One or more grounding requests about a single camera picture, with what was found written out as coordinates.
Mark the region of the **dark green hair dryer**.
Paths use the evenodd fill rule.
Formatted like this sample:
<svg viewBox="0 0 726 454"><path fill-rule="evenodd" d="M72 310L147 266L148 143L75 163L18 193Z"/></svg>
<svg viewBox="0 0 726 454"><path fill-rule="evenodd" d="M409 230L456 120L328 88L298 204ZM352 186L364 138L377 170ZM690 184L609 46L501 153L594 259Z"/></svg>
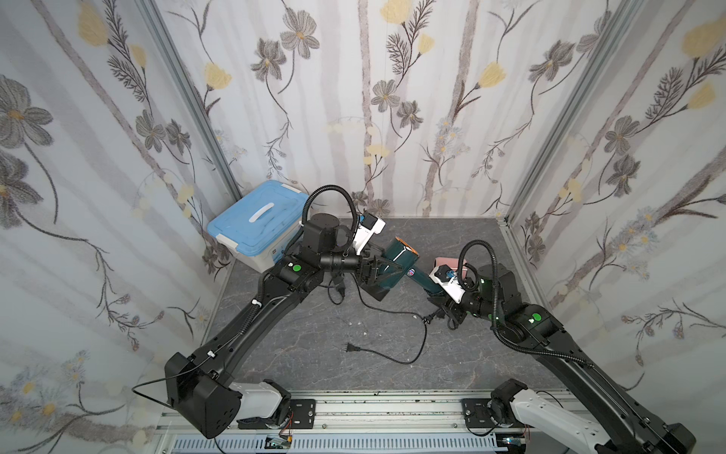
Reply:
<svg viewBox="0 0 726 454"><path fill-rule="evenodd" d="M404 277L407 277L417 284L427 295L427 300L436 306L437 309L428 317L429 320L448 317L444 311L448 295L432 281L429 274L416 266L420 255L404 240L395 238L385 248L372 245L369 257L372 255L380 257L382 261L381 281L378 284L359 284L363 291L381 302Z"/></svg>

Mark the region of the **black hair dryer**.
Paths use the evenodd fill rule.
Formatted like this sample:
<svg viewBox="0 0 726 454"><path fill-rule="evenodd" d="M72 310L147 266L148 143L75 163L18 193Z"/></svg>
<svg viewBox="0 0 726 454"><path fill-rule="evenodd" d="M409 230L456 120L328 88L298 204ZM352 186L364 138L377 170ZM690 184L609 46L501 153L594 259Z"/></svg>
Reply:
<svg viewBox="0 0 726 454"><path fill-rule="evenodd" d="M327 279L326 292L334 306L340 306L347 296L355 295L369 314L370 321L360 323L364 325L359 329L363 340L348 340L347 353L369 354L404 366L414 365L425 353L429 319L410 310L378 308L363 295L357 281L350 293L342 274L332 274Z"/></svg>

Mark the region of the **pink hair dryer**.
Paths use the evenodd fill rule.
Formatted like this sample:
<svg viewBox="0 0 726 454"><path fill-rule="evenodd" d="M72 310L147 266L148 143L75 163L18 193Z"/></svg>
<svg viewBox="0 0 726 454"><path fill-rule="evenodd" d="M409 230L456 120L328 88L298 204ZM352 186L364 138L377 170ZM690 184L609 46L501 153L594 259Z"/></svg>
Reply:
<svg viewBox="0 0 726 454"><path fill-rule="evenodd" d="M437 257L434 260L433 274L436 274L441 269L446 272L446 280L450 280L457 275L459 268L459 259L455 257Z"/></svg>

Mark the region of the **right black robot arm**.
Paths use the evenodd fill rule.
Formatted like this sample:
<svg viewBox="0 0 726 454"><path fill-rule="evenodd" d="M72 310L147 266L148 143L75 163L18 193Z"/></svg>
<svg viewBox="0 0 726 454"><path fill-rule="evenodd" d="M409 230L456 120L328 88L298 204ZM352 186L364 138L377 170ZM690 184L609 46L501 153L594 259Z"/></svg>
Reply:
<svg viewBox="0 0 726 454"><path fill-rule="evenodd" d="M695 435L669 424L631 397L576 344L543 306L523 300L513 274L501 267L493 247L467 243L454 268L431 274L454 310L487 321L495 338L530 355L588 410L588 417L548 404L531 386L509 379L491 394L489 413L500 427L520 423L546 433L574 453L690 453Z"/></svg>

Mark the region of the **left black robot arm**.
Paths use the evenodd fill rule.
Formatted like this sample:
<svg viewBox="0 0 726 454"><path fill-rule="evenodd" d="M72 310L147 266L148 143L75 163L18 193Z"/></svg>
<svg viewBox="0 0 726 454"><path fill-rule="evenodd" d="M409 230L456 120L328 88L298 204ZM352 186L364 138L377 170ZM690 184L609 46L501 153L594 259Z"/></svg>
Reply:
<svg viewBox="0 0 726 454"><path fill-rule="evenodd" d="M308 214L315 198L334 191L344 196L352 214L349 228L327 213ZM289 394L270 380L236 382L234 373L325 274L370 272L374 256L370 240L386 223L370 212L358 213L350 193L338 185L316 189L302 208L300 227L281 258L258 282L251 302L217 336L189 355L177 353L164 366L168 405L205 438L214 439L239 419L281 423Z"/></svg>

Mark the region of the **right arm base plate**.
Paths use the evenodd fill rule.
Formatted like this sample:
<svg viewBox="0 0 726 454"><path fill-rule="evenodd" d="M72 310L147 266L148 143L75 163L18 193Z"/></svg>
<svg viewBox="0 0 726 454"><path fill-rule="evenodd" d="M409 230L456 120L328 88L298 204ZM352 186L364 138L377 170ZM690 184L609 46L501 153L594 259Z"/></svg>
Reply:
<svg viewBox="0 0 726 454"><path fill-rule="evenodd" d="M512 425L509 407L498 398L465 398L461 401L467 429L505 429Z"/></svg>

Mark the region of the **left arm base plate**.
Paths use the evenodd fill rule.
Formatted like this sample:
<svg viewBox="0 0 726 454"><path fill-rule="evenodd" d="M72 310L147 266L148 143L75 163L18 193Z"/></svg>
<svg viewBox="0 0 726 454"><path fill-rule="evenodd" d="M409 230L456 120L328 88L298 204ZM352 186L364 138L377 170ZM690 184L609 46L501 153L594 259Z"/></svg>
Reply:
<svg viewBox="0 0 726 454"><path fill-rule="evenodd" d="M284 399L272 416L236 420L240 429L313 429L316 418L315 399Z"/></svg>

